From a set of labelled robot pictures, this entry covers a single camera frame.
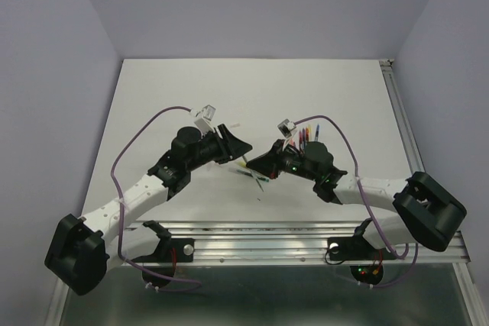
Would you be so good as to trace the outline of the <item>green black pen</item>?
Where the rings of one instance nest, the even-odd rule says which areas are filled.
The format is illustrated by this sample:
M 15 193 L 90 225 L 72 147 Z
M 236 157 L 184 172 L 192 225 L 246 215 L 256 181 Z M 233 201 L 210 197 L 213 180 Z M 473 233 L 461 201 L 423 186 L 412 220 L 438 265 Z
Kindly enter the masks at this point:
M 267 177 L 259 176 L 258 174 L 251 173 L 251 172 L 245 171 L 243 169 L 237 169 L 236 172 L 240 173 L 242 175 L 245 175 L 245 176 L 249 176 L 253 179 L 257 179 L 259 181 L 263 181 L 263 182 L 269 182 L 270 181 Z

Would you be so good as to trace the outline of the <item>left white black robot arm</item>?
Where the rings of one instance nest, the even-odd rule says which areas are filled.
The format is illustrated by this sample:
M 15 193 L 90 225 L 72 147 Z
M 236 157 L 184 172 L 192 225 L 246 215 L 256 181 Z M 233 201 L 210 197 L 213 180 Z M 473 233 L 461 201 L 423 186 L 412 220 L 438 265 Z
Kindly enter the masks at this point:
M 171 148 L 130 189 L 84 217 L 68 214 L 59 221 L 45 266 L 77 295 L 87 294 L 107 273 L 108 246 L 122 242 L 126 225 L 182 191 L 193 170 L 236 160 L 251 149 L 223 124 L 205 134 L 180 128 Z

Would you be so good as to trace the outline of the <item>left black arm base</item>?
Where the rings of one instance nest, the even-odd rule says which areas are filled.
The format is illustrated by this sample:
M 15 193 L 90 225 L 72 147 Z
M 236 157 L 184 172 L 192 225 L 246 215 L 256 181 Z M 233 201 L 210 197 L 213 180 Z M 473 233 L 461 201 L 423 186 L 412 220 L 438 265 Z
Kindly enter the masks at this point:
M 123 254 L 139 267 L 156 264 L 141 271 L 145 285 L 155 291 L 170 291 L 171 281 L 179 264 L 194 260 L 195 240 L 191 237 L 173 237 L 168 229 L 156 221 L 146 221 L 140 227 L 124 235 Z

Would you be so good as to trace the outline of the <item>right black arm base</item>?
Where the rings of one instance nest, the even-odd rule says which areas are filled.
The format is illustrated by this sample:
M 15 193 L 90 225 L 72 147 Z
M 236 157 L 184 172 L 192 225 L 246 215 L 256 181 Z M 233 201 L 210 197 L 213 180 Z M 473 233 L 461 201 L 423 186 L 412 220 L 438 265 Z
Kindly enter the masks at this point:
M 351 265 L 351 274 L 360 284 L 372 287 L 383 287 L 381 280 L 384 276 L 383 262 L 393 260 L 394 256 L 384 248 L 375 249 L 364 238 L 363 234 L 371 219 L 364 220 L 355 228 L 351 237 L 333 237 L 325 251 L 324 261 L 328 265 L 337 266 L 346 261 L 367 261 L 368 264 Z

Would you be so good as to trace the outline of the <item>grey white slim pen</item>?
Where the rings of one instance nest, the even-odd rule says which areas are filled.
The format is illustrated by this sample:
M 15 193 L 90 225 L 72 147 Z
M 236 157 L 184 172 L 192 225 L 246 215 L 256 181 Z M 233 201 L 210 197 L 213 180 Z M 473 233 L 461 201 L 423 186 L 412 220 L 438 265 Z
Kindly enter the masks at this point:
M 243 159 L 244 163 L 246 164 L 246 167 L 248 167 L 248 159 L 247 159 L 247 157 L 246 157 L 245 155 L 243 155 L 243 156 L 242 156 L 242 159 Z M 252 177 L 252 178 L 255 180 L 255 182 L 257 183 L 257 185 L 258 185 L 259 189 L 260 189 L 262 192 L 264 192 L 264 188 L 263 188 L 263 186 L 261 185 L 261 182 L 260 182 L 259 178 L 256 176 L 256 174 L 254 173 L 254 171 L 253 171 L 253 170 L 251 170 L 251 169 L 249 169 L 249 168 L 247 168 L 247 170 L 248 170 L 248 171 L 249 171 L 249 173 L 251 174 L 251 177 Z

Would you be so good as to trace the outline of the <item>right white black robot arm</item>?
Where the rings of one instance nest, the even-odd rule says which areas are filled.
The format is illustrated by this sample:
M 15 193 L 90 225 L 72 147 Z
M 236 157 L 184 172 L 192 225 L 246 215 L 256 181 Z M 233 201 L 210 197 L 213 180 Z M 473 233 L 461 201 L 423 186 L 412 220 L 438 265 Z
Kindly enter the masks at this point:
M 332 238 L 335 261 L 366 260 L 388 245 L 420 244 L 442 252 L 467 215 L 464 205 L 427 173 L 415 172 L 408 179 L 358 178 L 335 167 L 333 155 L 320 142 L 298 150 L 277 140 L 246 166 L 269 179 L 288 173 L 311 180 L 324 202 L 390 213 L 381 220 L 365 219 L 351 237 Z

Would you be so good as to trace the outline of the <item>yellow highlighter pen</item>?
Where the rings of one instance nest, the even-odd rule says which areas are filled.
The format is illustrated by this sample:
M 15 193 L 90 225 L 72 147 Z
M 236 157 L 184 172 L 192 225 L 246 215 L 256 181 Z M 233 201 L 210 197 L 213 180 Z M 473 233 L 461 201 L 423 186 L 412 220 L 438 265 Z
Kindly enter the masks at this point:
M 311 124 L 308 124 L 307 125 L 307 128 L 306 128 L 306 137 L 307 137 L 307 142 L 311 142 L 314 139 L 314 137 L 313 137 L 313 129 L 312 129 L 312 125 Z

